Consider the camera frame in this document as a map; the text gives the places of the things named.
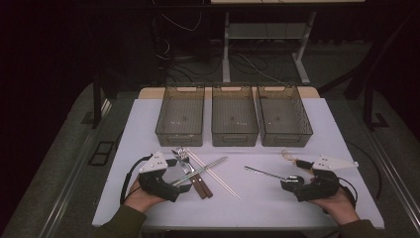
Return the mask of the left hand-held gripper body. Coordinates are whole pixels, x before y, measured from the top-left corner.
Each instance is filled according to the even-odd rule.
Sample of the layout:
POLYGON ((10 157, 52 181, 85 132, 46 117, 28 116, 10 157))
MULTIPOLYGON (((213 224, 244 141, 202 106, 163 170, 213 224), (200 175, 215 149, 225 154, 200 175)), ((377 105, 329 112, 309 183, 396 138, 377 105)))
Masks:
POLYGON ((167 168, 170 167, 167 165, 163 153, 155 152, 139 168, 140 185, 142 190, 151 195, 176 202, 181 192, 179 187, 163 180, 162 176, 165 174, 167 168))

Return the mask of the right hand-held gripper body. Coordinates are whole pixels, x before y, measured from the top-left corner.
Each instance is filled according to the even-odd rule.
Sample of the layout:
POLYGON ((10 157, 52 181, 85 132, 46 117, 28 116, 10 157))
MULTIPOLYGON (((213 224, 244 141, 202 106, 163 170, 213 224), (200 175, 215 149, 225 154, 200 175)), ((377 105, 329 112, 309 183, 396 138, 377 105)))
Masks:
POLYGON ((340 179, 335 174, 337 170, 357 168, 359 166, 357 162, 320 155, 312 164, 313 167, 309 172, 314 176, 313 180, 293 191, 299 201, 331 197, 337 193, 340 187, 348 194, 351 202, 357 201, 358 195, 352 194, 347 187, 342 186, 340 179))

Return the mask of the knife with wooden handle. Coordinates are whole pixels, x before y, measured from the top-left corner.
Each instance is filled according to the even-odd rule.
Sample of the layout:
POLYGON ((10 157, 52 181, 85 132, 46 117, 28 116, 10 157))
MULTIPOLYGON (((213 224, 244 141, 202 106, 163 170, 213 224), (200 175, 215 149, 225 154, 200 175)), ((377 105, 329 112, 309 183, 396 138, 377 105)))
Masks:
MULTIPOLYGON (((178 160, 181 167, 184 169, 186 174, 191 174, 195 171, 195 168, 190 165, 189 158, 185 152, 181 149, 172 150, 175 158, 178 160)), ((199 196, 204 199, 209 196, 208 187, 206 186, 205 182, 202 180, 200 175, 195 175, 194 177, 190 178, 191 183, 193 184, 194 188, 198 192, 199 196)))

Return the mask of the small golden spoon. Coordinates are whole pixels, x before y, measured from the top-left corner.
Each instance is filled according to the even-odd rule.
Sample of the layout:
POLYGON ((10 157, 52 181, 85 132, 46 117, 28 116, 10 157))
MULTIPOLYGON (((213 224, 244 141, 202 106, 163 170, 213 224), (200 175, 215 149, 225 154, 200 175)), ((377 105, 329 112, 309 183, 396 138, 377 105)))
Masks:
POLYGON ((286 150, 282 150, 282 151, 281 151, 281 155, 282 155, 282 156, 283 156, 286 160, 291 161, 294 165, 295 165, 295 162, 296 162, 296 161, 300 160, 300 159, 293 158, 293 157, 291 156, 291 154, 290 154, 288 151, 286 151, 286 150))

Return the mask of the fork with wooden handle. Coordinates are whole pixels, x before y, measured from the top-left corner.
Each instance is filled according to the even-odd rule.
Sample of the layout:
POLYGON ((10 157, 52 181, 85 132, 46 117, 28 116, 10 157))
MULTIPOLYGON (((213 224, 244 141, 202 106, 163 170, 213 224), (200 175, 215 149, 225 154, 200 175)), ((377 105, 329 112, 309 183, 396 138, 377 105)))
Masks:
MULTIPOLYGON (((187 171, 191 174, 195 171, 195 168, 190 164, 189 161, 189 156, 187 155, 186 151, 182 148, 179 147, 176 149, 180 159, 182 160, 182 163, 186 166, 187 171)), ((198 192, 199 196, 204 199, 204 198, 210 198, 213 196, 212 191, 210 190, 210 188, 207 186, 207 184, 205 183, 205 181, 202 179, 202 177, 200 176, 200 174, 195 175, 194 177, 190 178, 194 188, 196 189, 196 191, 198 192)))

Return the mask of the metal spoon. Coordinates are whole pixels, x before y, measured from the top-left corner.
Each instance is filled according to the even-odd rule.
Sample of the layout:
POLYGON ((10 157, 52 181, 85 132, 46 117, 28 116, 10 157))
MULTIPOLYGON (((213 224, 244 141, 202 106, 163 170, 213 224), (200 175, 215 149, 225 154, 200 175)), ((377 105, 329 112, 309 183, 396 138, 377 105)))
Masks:
POLYGON ((259 174, 259 175, 265 175, 271 178, 279 179, 282 182, 304 184, 304 178, 300 176, 281 177, 281 176, 274 175, 274 174, 264 172, 261 170, 257 170, 255 168, 248 167, 248 166, 244 166, 244 169, 247 171, 259 174))

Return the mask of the smoky transparent plastic bin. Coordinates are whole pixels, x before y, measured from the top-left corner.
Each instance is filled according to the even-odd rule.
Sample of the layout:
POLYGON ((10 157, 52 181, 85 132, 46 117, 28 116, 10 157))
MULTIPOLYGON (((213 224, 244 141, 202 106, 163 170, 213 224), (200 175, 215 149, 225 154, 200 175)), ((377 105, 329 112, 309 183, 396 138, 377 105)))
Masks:
POLYGON ((163 147, 203 145, 204 97, 202 83, 166 86, 155 129, 163 147))
POLYGON ((259 86, 257 107, 263 146, 306 146, 313 130, 296 85, 259 86))
POLYGON ((252 87, 245 83, 215 83, 212 87, 212 145, 253 147, 259 125, 252 87))

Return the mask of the person's left hand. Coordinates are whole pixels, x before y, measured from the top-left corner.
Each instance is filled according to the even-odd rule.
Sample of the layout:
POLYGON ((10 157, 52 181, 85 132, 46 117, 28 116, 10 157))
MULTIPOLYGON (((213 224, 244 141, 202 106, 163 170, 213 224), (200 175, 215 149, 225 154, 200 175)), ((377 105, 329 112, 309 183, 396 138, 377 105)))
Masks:
POLYGON ((139 181, 136 179, 129 190, 128 196, 125 198, 124 205, 146 213, 151 207, 161 202, 163 202, 162 198, 143 191, 139 181))

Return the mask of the person's right hand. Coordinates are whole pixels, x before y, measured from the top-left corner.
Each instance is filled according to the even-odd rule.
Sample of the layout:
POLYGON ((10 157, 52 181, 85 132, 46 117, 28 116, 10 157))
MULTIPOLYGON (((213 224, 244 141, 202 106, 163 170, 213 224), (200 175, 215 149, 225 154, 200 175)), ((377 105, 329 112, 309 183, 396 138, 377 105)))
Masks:
POLYGON ((325 209, 338 225, 345 225, 360 219, 347 194, 341 188, 335 195, 311 200, 311 203, 325 209))

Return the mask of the white table cover sheet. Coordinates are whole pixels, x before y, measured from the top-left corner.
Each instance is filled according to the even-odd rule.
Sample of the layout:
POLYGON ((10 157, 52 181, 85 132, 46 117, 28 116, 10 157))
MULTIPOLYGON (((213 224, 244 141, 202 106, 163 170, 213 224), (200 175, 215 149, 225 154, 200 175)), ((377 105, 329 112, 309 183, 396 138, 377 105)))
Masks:
MULTIPOLYGON (((120 205, 127 174, 138 171, 135 162, 160 150, 155 127, 161 102, 138 99, 134 102, 117 154, 99 200, 93 225, 111 219, 120 205)), ((193 148, 193 165, 216 161, 203 174, 213 196, 202 199, 195 190, 181 194, 176 202, 163 202, 148 212, 148 229, 193 230, 305 230, 334 226, 334 220, 319 207, 300 202, 280 186, 278 178, 259 175, 244 166, 281 177, 310 175, 281 155, 279 147, 214 147, 211 131, 203 132, 203 145, 193 148)))

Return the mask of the black metal stand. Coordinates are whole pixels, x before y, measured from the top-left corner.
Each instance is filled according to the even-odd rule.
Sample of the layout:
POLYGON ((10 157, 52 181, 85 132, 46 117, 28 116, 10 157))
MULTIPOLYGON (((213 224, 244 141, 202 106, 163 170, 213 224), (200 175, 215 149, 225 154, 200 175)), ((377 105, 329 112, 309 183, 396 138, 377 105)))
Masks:
POLYGON ((93 77, 93 125, 96 129, 102 119, 103 98, 114 98, 115 88, 109 70, 98 71, 93 77))
POLYGON ((363 120, 370 131, 375 128, 387 128, 388 124, 381 113, 372 113, 373 109, 373 90, 372 84, 367 84, 364 95, 364 114, 363 120))

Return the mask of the white metal desk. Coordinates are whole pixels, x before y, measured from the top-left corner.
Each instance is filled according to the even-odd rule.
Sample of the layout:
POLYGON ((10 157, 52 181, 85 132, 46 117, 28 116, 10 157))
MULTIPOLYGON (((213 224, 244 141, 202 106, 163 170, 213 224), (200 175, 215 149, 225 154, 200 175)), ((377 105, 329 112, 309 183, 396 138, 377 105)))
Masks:
POLYGON ((364 4, 366 0, 210 0, 212 7, 221 7, 226 11, 224 14, 224 41, 222 57, 222 78, 224 82, 231 81, 229 46, 231 40, 297 40, 298 49, 291 53, 292 61, 298 73, 298 78, 303 84, 309 84, 302 58, 311 35, 317 13, 323 7, 356 6, 364 4), (269 23, 233 23, 231 15, 235 10, 243 7, 257 11, 273 10, 279 7, 297 7, 302 10, 309 8, 309 13, 304 22, 279 22, 269 23))

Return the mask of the black rectangular floor frame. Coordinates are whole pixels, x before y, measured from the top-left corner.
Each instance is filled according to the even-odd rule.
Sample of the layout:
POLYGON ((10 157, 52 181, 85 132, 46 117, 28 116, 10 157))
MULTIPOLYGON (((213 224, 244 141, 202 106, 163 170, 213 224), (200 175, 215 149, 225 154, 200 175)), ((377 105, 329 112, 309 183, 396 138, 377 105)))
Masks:
POLYGON ((106 166, 111 156, 113 146, 113 141, 100 141, 89 159, 88 165, 93 167, 106 166))

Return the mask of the aluminium floor rail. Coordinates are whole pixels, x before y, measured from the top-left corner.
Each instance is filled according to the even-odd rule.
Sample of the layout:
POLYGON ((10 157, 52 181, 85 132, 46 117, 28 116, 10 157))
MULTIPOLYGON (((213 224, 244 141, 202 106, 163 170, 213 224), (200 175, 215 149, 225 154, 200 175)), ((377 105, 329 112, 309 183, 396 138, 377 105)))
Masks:
POLYGON ((83 104, 75 103, 52 143, 43 169, 47 213, 37 238, 53 238, 67 210, 102 126, 93 124, 93 110, 83 112, 83 104))
POLYGON ((420 238, 420 143, 410 133, 366 131, 373 160, 384 176, 377 204, 394 237, 420 238))

